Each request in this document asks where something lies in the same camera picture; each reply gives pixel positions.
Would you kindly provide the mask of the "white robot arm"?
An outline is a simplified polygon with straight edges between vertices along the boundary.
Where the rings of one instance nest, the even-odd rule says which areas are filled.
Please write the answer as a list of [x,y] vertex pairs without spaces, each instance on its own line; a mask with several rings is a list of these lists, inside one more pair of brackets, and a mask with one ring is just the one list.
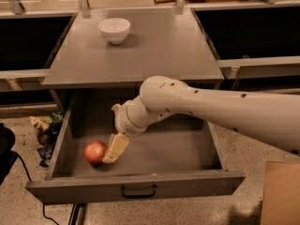
[[155,123],[182,113],[236,131],[283,151],[300,152],[297,95],[200,89],[164,76],[146,79],[137,97],[112,106],[117,132],[102,159],[114,163],[137,136]]

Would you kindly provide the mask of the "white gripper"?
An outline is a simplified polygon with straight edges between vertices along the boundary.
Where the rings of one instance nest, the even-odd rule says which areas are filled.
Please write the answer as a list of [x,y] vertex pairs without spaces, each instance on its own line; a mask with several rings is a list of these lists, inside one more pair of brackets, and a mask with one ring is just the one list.
[[112,106],[114,113],[114,125],[117,134],[112,134],[109,140],[109,147],[102,161],[107,164],[114,163],[125,152],[129,145],[129,138],[145,132],[146,127],[140,127],[135,121],[134,116],[140,117],[141,110],[133,100],[128,100],[123,105],[114,104]]

